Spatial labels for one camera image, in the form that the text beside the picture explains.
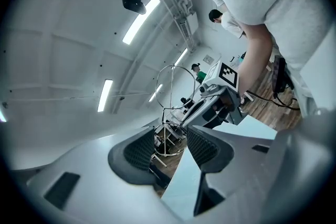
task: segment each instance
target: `cable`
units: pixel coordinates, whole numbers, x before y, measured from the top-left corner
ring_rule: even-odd
[[[281,103],[281,104],[283,104],[283,105],[285,105],[280,99],[279,99],[279,97],[277,96],[277,100]]]
[[[295,99],[295,98],[292,98],[290,104],[286,105],[286,104],[284,104],[284,103],[278,98],[278,96],[276,96],[276,98],[279,100],[279,102],[280,102],[281,104],[278,104],[277,102],[274,102],[274,101],[271,100],[271,99],[263,98],[263,97],[261,97],[261,96],[255,94],[255,93],[253,93],[253,92],[250,92],[250,91],[246,91],[246,92],[249,93],[249,94],[251,94],[251,95],[253,95],[253,96],[255,96],[255,97],[257,97],[257,98],[259,98],[259,99],[261,99],[261,100],[264,100],[264,101],[267,101],[267,102],[271,102],[271,103],[273,103],[273,104],[275,104],[275,105],[277,105],[277,106],[279,106],[279,107],[281,107],[281,108],[289,108],[289,109],[291,109],[291,110],[300,110],[299,108],[292,108],[292,107],[290,107],[290,105],[291,105],[292,102],[293,102],[293,99]]]

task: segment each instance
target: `black and white square marker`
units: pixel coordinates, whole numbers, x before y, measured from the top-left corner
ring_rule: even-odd
[[[237,88],[237,72],[224,63],[222,63],[222,66],[220,67],[219,77],[235,89]]]

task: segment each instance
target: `black hair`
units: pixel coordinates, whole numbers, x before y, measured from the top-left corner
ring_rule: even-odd
[[[209,19],[213,23],[215,22],[215,19],[220,18],[223,15],[219,10],[213,9],[212,11],[209,12]]]
[[[199,67],[199,66],[200,66],[200,63],[198,63],[198,64],[193,63],[193,65],[191,66],[191,70],[194,71],[194,67]]]

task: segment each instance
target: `ceiling light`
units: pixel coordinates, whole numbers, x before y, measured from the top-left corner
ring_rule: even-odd
[[[107,100],[107,96],[109,95],[111,86],[112,86],[113,80],[105,80],[103,90],[101,92],[100,100],[99,100],[99,105],[98,105],[98,112],[104,111],[105,103]]]
[[[0,110],[0,121],[7,122],[1,110]]]
[[[177,66],[179,64],[179,62],[182,60],[182,58],[184,57],[184,55],[188,52],[188,49],[185,49],[182,54],[180,55],[180,57],[178,58],[178,60],[176,61],[176,63],[174,64],[175,66]]]
[[[152,11],[158,6],[160,3],[160,0],[150,0],[149,3],[146,5],[146,14],[138,15],[133,24],[131,25],[130,29],[128,29],[124,39],[122,42],[129,45],[137,32],[139,31],[142,24],[145,22],[145,20],[148,18],[148,16],[152,13]]]
[[[154,97],[155,97],[155,95],[157,94],[157,92],[161,89],[161,87],[162,87],[163,85],[162,84],[160,84],[159,86],[158,86],[158,88],[156,89],[156,91],[155,91],[155,93],[153,93],[153,95],[152,95],[152,97],[150,98],[150,102],[152,102],[153,101],[153,99],[154,99]]]

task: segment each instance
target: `wire frame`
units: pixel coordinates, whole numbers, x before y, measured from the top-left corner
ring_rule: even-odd
[[[158,88],[158,82],[159,82],[159,77],[160,77],[160,74],[161,74],[161,72],[163,71],[163,70],[165,70],[166,68],[169,68],[169,67],[171,67],[172,68],[172,79],[171,79],[171,88],[170,88],[170,107],[169,108],[166,108],[164,105],[162,105],[161,103],[160,103],[160,101],[158,100],[158,98],[157,98],[157,96],[156,96],[156,89]],[[173,93],[173,81],[174,81],[174,69],[175,69],[175,67],[176,68],[182,68],[182,69],[184,69],[185,71],[187,71],[189,74],[190,74],[190,76],[192,76],[192,78],[193,78],[193,80],[194,80],[194,89],[193,89],[193,95],[192,95],[192,97],[190,98],[190,100],[188,101],[188,102],[186,102],[185,104],[183,104],[181,107],[179,107],[179,108],[173,108],[172,107],[172,93]],[[160,152],[158,152],[156,149],[155,149],[155,151],[156,151],[156,153],[158,153],[159,155],[161,155],[161,156],[164,156],[164,157],[167,157],[167,156],[176,156],[176,155],[178,155],[178,154],[180,154],[180,153],[182,153],[182,152],[184,152],[184,150],[187,148],[186,146],[184,147],[184,148],[182,148],[182,149],[180,149],[178,152],[176,152],[176,153],[172,153],[172,154],[167,154],[166,153],[166,125],[175,125],[175,126],[178,126],[179,128],[180,128],[180,130],[182,131],[182,133],[183,133],[183,135],[187,135],[187,131],[186,131],[186,129],[185,128],[183,128],[182,126],[181,126],[181,124],[178,124],[178,123],[174,123],[174,122],[165,122],[166,121],[166,118],[167,118],[167,116],[169,115],[166,115],[166,117],[164,116],[164,111],[166,110],[166,109],[168,109],[168,110],[178,110],[178,109],[181,109],[182,107],[184,107],[185,105],[187,105],[187,104],[189,104],[190,102],[192,102],[193,101],[193,98],[194,98],[194,95],[195,95],[195,88],[196,88],[196,80],[195,80],[195,78],[194,78],[194,76],[193,76],[193,74],[191,74],[191,72],[189,71],[189,70],[187,70],[186,68],[184,68],[184,67],[181,67],[181,66],[176,66],[176,65],[170,65],[170,66],[166,66],[166,67],[164,67],[163,69],[161,69],[161,71],[159,72],[159,74],[158,74],[158,78],[157,78],[157,80],[156,80],[156,88],[155,88],[155,99],[156,99],[156,101],[159,103],[159,105],[163,108],[163,110],[162,110],[162,123],[159,125],[159,126],[157,126],[156,128],[155,128],[155,130],[154,131],[156,131],[160,126],[162,126],[162,125],[164,125],[164,141],[163,141],[163,143],[164,143],[164,153],[162,154],[162,153],[160,153]]]
[[[166,68],[168,67],[172,67],[172,80],[171,80],[171,88],[170,88],[170,107],[169,108],[166,108],[163,104],[160,103],[160,101],[158,100],[157,96],[156,96],[156,89],[158,88],[158,82],[159,82],[159,77],[160,77],[160,74],[163,70],[165,70]],[[194,80],[194,90],[193,90],[193,95],[192,97],[190,98],[190,100],[188,102],[186,102],[185,104],[183,104],[182,106],[180,106],[179,108],[172,108],[172,93],[173,93],[173,81],[174,81],[174,69],[176,68],[182,68],[184,69],[185,71],[187,71],[190,76],[192,76],[193,80]],[[193,76],[193,74],[191,74],[191,72],[189,70],[187,70],[186,68],[184,67],[180,67],[180,66],[175,66],[175,65],[170,65],[170,66],[166,66],[164,68],[161,69],[161,71],[159,72],[158,74],[158,78],[156,80],[156,88],[155,88],[155,99],[157,100],[157,102],[159,103],[159,105],[163,108],[163,109],[170,109],[170,110],[174,110],[174,109],[181,109],[182,107],[184,107],[185,105],[189,104],[190,102],[192,102],[193,98],[194,98],[194,95],[195,95],[195,89],[196,89],[196,80]]]
[[[162,125],[164,125],[164,141],[163,141],[163,143],[164,143],[164,153],[160,153],[160,152],[158,152],[158,151],[156,150],[156,148],[155,148],[155,152],[158,153],[158,154],[161,155],[161,156],[164,156],[164,157],[167,157],[167,156],[176,156],[176,155],[178,155],[178,154],[184,152],[184,150],[186,149],[186,147],[180,149],[180,150],[179,150],[178,152],[176,152],[176,153],[171,153],[171,154],[167,154],[167,153],[166,153],[166,125],[169,125],[169,126],[170,126],[170,125],[179,126],[180,129],[181,129],[181,131],[183,132],[184,135],[187,135],[187,131],[186,131],[186,129],[183,128],[183,127],[182,127],[180,124],[178,124],[178,123],[174,123],[174,122],[165,122],[165,123],[161,123],[160,125],[158,125],[158,126],[155,128],[154,131],[156,131],[156,130],[157,130],[159,127],[161,127]]]

